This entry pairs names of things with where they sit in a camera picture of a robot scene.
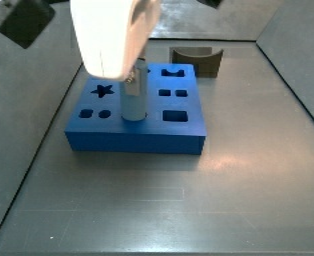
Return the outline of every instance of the rectangular hole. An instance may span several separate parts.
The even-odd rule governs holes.
[[[174,94],[176,94],[176,97],[188,97],[186,90],[176,90]]]
[[[158,96],[166,96],[166,97],[169,97],[170,95],[172,95],[170,90],[166,90],[166,89],[158,90]]]
[[[186,111],[164,110],[162,111],[162,121],[166,121],[166,122],[188,122]]]

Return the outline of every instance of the arch-shaped hole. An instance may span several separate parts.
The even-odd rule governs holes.
[[[166,69],[161,70],[161,76],[170,76],[170,77],[184,77],[184,70],[180,69],[176,72],[170,72]]]

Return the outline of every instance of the black object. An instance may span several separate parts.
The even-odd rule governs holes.
[[[170,63],[192,64],[196,77],[216,78],[224,50],[210,47],[170,47]]]
[[[6,1],[9,15],[0,25],[0,33],[26,49],[54,17],[54,10],[43,0]]]
[[[213,8],[217,8],[222,0],[196,0],[201,4],[205,4]]]

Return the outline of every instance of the gray arch block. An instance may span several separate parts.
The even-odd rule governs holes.
[[[224,50],[212,53],[212,47],[172,47],[170,63],[192,64],[196,77],[216,78]]]

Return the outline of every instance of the metal table surface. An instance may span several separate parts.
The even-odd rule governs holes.
[[[0,255],[314,254],[314,122],[254,43],[150,41],[225,50],[198,79],[201,156],[73,152],[63,128],[81,70],[0,230]]]
[[[196,0],[162,0],[152,36],[256,40],[281,2],[224,0],[213,9]],[[29,49],[0,33],[0,225],[81,64],[69,2],[53,8],[55,17]],[[7,11],[0,3],[0,23]]]

